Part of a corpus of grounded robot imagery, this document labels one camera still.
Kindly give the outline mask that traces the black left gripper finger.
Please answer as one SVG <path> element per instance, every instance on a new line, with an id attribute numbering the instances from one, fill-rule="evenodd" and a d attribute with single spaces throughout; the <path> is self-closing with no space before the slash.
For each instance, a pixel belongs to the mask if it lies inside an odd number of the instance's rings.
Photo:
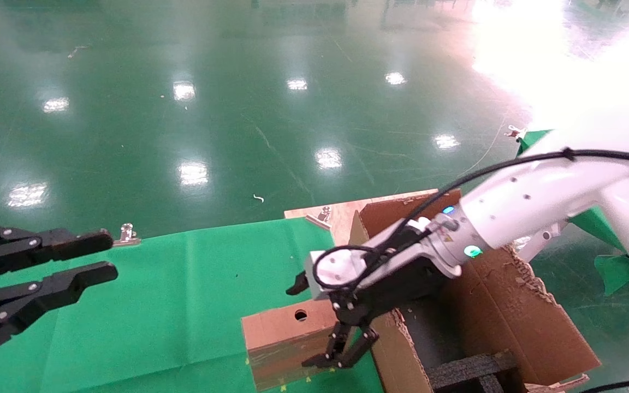
<path id="1" fill-rule="evenodd" d="M 75 304 L 85 289 L 114 281 L 116 266 L 107 261 L 60 271 L 40 281 L 0 288 L 0 346 L 58 308 Z"/>
<path id="2" fill-rule="evenodd" d="M 77 235 L 63 228 L 32 232 L 0 227 L 0 275 L 106 251 L 113 243 L 105 229 Z"/>

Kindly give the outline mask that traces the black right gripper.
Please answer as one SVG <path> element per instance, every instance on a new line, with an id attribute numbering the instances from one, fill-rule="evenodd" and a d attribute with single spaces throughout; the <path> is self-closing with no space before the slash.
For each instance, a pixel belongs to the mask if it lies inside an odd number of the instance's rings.
<path id="1" fill-rule="evenodd" d="M 392 225 L 356 248 L 330 255 L 330 301 L 337 323 L 324 353 L 302 361 L 302 367 L 352 368 L 377 343 L 372 321 L 407 301 L 437 295 L 450 279 L 461 276 L 461 258 L 447 246 L 445 232 L 436 225 L 407 225 L 395 234 Z M 310 288 L 307 272 L 300 271 L 286 290 L 297 296 Z M 347 345 L 352 329 L 360 336 Z"/>

